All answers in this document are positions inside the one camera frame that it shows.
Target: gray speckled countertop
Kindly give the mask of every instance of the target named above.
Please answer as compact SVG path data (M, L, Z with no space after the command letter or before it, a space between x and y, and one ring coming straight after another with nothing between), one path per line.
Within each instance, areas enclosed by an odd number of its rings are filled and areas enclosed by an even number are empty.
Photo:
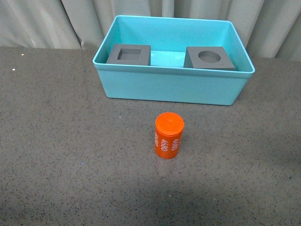
M0 48L0 225L301 223L301 62L252 59L216 106L109 99L95 52ZM163 160L168 111L185 130Z

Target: orange cylindrical container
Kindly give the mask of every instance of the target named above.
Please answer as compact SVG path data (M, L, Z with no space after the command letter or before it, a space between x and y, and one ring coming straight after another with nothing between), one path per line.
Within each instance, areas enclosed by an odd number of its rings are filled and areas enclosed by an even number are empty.
M179 151L184 120L172 112L165 112L156 119L155 151L163 159L174 158Z

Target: plastic bin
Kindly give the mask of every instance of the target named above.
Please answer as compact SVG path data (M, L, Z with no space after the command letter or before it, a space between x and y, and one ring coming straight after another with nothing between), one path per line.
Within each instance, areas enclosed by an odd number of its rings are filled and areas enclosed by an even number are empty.
M151 45L151 65L106 64L114 44ZM186 47L223 46L235 71L183 68ZM255 72L229 21L115 17L93 63L110 98L231 105Z

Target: gray curtain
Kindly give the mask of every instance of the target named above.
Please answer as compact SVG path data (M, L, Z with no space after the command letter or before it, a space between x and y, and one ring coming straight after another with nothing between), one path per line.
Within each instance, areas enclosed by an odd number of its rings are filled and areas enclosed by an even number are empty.
M0 0L0 46L97 49L116 15L230 20L252 57L301 61L301 0Z

